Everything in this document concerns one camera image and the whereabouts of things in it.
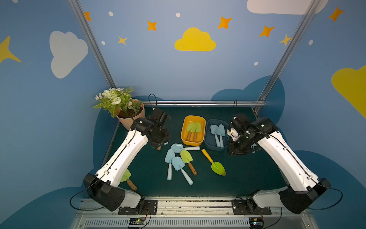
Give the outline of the blue-grey storage box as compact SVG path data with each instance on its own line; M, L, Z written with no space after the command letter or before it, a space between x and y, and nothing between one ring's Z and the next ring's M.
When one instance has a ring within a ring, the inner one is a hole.
M206 124L206 130L205 130L205 139L204 139L205 146L210 150L219 151L219 152L227 150L229 136L227 134L223 136L223 143L224 143L223 148L217 147L214 134L211 133L211 128L210 128L211 125L216 125L216 126L223 125L225 131L229 127L229 124L223 120L218 120L218 119L208 120L207 124Z

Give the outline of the yellow storage box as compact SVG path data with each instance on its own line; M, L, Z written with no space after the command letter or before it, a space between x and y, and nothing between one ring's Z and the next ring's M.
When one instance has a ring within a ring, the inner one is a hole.
M202 129L197 135L196 142L193 141L194 132L192 133L190 140L189 141L186 140L187 136L188 136L188 132L186 129L190 122L199 122L202 125ZM184 119L182 131L181 131L181 139L182 139L183 143L188 146L200 146L205 139L205 125L206 125L206 120L203 117L195 116L195 115L188 115Z

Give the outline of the green shovel corner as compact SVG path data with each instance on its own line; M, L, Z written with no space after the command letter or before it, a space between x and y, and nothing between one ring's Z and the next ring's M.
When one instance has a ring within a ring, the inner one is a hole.
M128 186L133 190L133 191L137 191L137 187L135 186L135 184L130 180L130 176L131 176L131 172L126 169L125 173L122 176L121 179L121 183L126 182L128 184Z

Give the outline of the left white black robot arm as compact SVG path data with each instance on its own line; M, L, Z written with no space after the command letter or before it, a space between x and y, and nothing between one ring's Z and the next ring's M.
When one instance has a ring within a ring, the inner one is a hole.
M95 174L85 176L83 183L91 199L109 211L119 207L137 208L142 196L119 185L129 165L147 143L158 148L169 141L171 135L164 126L168 117L165 111L156 108L148 117L134 119L114 155Z

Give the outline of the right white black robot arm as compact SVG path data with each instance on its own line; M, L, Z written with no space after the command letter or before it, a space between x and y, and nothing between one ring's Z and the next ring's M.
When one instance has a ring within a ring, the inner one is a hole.
M260 190L248 196L249 211L282 207L300 214L330 188L327 179L319 178L293 152L270 119L251 122L245 114L239 113L230 120L227 134L229 154L246 155L253 152L252 145L257 145L277 164L287 182L281 189Z

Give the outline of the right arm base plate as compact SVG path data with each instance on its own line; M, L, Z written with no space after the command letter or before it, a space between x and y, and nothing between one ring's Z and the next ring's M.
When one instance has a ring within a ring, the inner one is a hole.
M236 197L231 200L233 213L235 215L271 215L270 208L260 208L252 198L249 200Z

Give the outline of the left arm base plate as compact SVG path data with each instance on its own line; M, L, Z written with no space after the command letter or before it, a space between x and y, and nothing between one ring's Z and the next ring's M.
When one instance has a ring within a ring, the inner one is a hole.
M118 215L156 215L158 207L158 201L154 199L141 200L136 208L120 207Z

